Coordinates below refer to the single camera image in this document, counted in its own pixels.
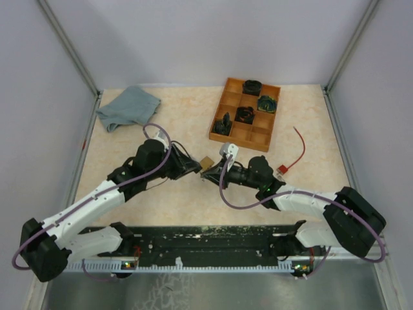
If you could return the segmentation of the brass padlock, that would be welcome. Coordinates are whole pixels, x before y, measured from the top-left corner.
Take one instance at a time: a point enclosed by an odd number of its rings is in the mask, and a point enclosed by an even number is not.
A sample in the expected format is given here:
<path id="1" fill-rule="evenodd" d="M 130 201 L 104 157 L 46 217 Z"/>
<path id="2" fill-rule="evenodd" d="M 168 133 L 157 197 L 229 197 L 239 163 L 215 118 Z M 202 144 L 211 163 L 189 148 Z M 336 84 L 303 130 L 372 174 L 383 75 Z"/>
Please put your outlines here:
<path id="1" fill-rule="evenodd" d="M 214 161 L 209 158 L 208 156 L 205 156 L 200 162 L 199 162 L 201 168 L 205 171 L 208 170 L 209 168 L 214 166 Z"/>

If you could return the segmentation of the black cable lock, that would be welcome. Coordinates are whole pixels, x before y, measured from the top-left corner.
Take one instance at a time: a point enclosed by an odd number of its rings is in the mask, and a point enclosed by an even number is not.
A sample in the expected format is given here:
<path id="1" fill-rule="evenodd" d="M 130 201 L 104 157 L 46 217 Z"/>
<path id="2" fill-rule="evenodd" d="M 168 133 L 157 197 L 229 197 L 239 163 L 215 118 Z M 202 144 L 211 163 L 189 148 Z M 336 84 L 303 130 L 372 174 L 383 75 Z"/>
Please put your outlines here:
<path id="1" fill-rule="evenodd" d="M 182 148 L 182 150 L 185 152 L 186 156 L 187 156 L 187 157 L 190 157 L 189 152 L 188 152 L 188 151 L 186 150 L 186 148 L 182 145 L 182 143 L 180 143 L 180 142 L 178 142 L 178 141 L 176 141 L 176 140 L 172 140 L 172 143 L 173 143 L 174 145 L 180 146 L 180 147 Z"/>

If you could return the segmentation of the red cable lock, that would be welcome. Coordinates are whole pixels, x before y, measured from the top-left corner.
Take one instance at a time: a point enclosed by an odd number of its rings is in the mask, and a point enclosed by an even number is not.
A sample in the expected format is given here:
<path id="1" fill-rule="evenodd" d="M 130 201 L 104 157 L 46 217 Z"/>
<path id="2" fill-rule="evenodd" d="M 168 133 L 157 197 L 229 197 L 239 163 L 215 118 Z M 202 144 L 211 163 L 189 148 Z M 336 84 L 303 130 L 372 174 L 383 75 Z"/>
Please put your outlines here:
<path id="1" fill-rule="evenodd" d="M 281 159 L 277 168 L 280 175 L 286 174 L 305 155 L 307 146 L 303 135 L 297 127 L 293 127 L 295 136 L 289 136 L 287 142 L 283 144 Z"/>

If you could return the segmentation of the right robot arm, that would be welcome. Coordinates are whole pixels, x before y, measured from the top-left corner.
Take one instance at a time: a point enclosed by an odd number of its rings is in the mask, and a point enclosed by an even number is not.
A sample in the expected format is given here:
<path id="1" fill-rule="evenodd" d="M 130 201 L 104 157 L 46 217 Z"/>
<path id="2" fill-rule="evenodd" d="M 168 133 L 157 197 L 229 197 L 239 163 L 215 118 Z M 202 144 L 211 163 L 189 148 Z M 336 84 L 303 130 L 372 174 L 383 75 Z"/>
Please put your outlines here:
<path id="1" fill-rule="evenodd" d="M 298 256 L 311 247 L 341 246 L 349 253 L 369 261 L 368 253 L 378 244 L 381 256 L 386 257 L 385 245 L 379 235 L 386 220 L 357 190 L 343 187 L 337 192 L 310 192 L 278 180 L 264 156 L 253 157 L 247 167 L 235 165 L 224 156 L 201 177 L 223 191 L 229 184 L 257 190 L 258 204 L 276 211 L 291 211 L 318 218 L 318 222 L 304 222 L 296 234 L 288 239 L 289 250 Z"/>

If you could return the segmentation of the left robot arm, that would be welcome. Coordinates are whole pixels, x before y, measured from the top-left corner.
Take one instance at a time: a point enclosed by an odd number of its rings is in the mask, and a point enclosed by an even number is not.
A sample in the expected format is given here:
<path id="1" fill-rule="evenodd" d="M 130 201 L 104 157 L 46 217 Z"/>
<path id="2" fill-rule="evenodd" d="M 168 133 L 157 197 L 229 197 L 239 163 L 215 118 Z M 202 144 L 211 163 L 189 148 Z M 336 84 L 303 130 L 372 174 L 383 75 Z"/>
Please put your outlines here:
<path id="1" fill-rule="evenodd" d="M 31 218 L 22 226 L 19 254 L 40 282 L 59 276 L 69 263 L 103 253 L 129 255 L 133 234 L 120 222 L 84 233 L 88 224 L 146 190 L 155 179 L 178 180 L 201 165 L 175 145 L 148 139 L 95 190 L 43 221 Z"/>

